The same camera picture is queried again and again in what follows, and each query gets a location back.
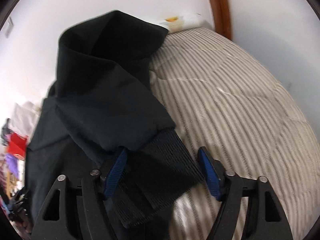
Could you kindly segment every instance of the striped mattress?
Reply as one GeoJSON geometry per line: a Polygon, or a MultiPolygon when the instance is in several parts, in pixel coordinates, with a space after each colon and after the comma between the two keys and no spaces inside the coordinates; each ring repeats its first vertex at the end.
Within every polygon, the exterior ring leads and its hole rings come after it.
{"type": "MultiPolygon", "coordinates": [[[[320,215],[320,149],[281,83],[239,46],[202,27],[168,35],[149,69],[152,92],[191,155],[206,146],[239,176],[268,177],[294,239],[303,239],[320,215]]],[[[237,240],[246,205],[243,198],[237,240]]],[[[170,239],[206,239],[219,207],[206,186],[190,189],[175,202],[170,239]]]]}

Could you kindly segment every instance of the blue gripper pad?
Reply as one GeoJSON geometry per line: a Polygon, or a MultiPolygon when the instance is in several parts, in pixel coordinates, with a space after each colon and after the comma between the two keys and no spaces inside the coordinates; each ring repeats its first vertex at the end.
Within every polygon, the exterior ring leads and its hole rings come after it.
{"type": "Polygon", "coordinates": [[[103,191],[103,196],[105,198],[111,197],[115,193],[119,179],[124,170],[124,166],[127,163],[127,159],[128,159],[127,151],[124,148],[122,152],[119,154],[118,158],[116,159],[115,164],[111,168],[105,180],[104,191],[103,191]]]}
{"type": "Polygon", "coordinates": [[[198,163],[200,165],[202,174],[205,177],[205,181],[207,182],[210,194],[220,201],[222,197],[220,178],[216,173],[212,162],[207,156],[207,153],[202,147],[198,150],[198,163]]]}

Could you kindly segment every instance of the red object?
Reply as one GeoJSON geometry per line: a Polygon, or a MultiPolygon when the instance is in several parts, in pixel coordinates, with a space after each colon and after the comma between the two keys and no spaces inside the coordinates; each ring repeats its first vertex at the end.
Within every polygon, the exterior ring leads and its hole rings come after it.
{"type": "Polygon", "coordinates": [[[10,137],[8,152],[20,160],[26,157],[27,138],[13,133],[10,137]]]}

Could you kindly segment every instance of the wall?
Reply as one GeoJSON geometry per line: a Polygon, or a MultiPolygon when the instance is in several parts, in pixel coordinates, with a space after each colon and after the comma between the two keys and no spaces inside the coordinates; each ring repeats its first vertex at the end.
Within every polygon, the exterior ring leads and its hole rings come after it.
{"type": "Polygon", "coordinates": [[[213,28],[209,0],[20,0],[10,37],[0,31],[0,123],[14,102],[39,101],[55,79],[58,38],[68,27],[118,9],[154,22],[199,13],[213,28]]]}
{"type": "Polygon", "coordinates": [[[284,85],[320,139],[320,21],[306,0],[229,0],[234,42],[284,85]]]}

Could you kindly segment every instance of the purple cloth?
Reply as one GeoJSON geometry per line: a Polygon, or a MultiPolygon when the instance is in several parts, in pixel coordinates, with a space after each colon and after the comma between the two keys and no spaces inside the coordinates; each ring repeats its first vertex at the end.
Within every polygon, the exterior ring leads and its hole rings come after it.
{"type": "Polygon", "coordinates": [[[7,153],[5,156],[5,161],[7,162],[9,170],[13,173],[13,175],[19,179],[19,173],[18,173],[18,159],[11,155],[10,153],[7,153]]]}

